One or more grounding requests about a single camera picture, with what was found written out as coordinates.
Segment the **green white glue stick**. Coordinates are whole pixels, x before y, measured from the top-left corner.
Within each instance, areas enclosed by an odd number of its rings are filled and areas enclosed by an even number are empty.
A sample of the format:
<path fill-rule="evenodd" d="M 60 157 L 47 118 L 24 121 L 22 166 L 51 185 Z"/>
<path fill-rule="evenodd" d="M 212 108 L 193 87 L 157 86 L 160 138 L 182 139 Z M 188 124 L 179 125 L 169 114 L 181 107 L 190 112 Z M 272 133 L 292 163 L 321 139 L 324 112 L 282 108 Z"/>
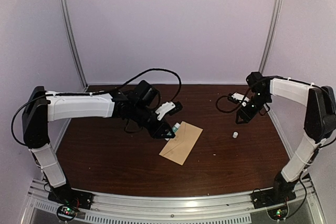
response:
<path fill-rule="evenodd" d="M 168 138 L 165 138 L 165 140 L 169 141 L 172 138 L 172 133 L 176 133 L 176 131 L 179 129 L 180 126 L 181 126 L 181 124 L 176 122 L 172 126 L 172 130 L 167 133 Z"/>

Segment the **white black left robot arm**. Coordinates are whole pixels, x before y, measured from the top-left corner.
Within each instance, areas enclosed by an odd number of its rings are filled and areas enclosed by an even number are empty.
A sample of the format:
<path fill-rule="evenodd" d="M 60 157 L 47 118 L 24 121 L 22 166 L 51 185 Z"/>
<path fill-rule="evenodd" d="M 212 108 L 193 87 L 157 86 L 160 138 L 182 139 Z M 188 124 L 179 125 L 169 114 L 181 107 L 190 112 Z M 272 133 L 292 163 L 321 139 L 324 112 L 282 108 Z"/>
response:
<path fill-rule="evenodd" d="M 159 91 L 142 80 L 134 89 L 125 92 L 119 89 L 86 93 L 57 93 L 36 87 L 28 102 L 18 112 L 22 114 L 23 141 L 38 162 L 54 194 L 64 205 L 71 205 L 76 197 L 70 190 L 56 154 L 50 144 L 48 123 L 75 118 L 120 118 L 135 122 L 147 129 L 154 139 L 175 136 L 165 120 L 182 109 L 180 102 L 165 102 L 156 109 L 150 108 Z"/>

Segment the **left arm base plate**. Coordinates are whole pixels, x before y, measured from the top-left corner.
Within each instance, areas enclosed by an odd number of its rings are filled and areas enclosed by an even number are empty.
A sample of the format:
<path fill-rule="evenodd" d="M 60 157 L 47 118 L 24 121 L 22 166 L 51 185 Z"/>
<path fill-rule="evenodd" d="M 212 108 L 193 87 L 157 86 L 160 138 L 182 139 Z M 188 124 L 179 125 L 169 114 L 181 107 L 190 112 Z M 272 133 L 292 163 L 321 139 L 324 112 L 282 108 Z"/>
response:
<path fill-rule="evenodd" d="M 93 194 L 81 190 L 66 190 L 56 192 L 51 189 L 48 200 L 59 203 L 56 209 L 56 217 L 64 223 L 73 221 L 75 218 L 85 216 L 84 210 L 90 210 L 93 202 Z"/>

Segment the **tan paper envelope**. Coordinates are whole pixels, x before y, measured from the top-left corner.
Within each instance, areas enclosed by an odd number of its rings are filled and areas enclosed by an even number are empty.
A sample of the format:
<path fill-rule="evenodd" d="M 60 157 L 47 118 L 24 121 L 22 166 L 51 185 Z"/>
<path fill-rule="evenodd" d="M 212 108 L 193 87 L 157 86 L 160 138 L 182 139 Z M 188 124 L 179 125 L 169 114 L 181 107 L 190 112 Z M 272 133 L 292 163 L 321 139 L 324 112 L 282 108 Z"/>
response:
<path fill-rule="evenodd" d="M 183 165 L 202 132 L 202 128 L 182 121 L 175 132 L 175 137 L 166 143 L 159 155 Z"/>

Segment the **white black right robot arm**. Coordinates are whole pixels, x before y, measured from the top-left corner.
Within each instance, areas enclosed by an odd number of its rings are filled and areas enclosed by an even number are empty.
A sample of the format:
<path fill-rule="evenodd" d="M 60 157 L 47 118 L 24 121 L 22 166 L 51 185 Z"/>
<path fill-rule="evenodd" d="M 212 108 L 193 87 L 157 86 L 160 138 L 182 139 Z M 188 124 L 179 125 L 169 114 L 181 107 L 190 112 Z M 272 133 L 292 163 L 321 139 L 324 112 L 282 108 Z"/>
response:
<path fill-rule="evenodd" d="M 289 196 L 335 131 L 334 93 L 329 86 L 320 87 L 281 76 L 264 76 L 260 72 L 251 72 L 246 81 L 251 95 L 234 93 L 230 96 L 239 105 L 237 124 L 249 123 L 274 98 L 283 98 L 302 109 L 301 140 L 288 163 L 276 175 L 273 189 L 269 192 L 271 202 L 279 204 Z"/>

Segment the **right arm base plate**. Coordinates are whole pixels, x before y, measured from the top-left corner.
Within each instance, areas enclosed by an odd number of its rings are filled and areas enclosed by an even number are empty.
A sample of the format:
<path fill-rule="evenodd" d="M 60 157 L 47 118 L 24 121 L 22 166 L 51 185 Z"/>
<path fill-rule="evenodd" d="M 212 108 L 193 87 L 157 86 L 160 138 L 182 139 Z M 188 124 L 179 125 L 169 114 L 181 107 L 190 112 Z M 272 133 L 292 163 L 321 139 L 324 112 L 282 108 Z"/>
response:
<path fill-rule="evenodd" d="M 283 221 L 289 216 L 289 201 L 296 199 L 296 194 L 290 192 L 284 198 L 275 199 L 274 189 L 261 190 L 256 188 L 250 194 L 255 209 L 266 208 L 268 217 L 273 221 Z"/>

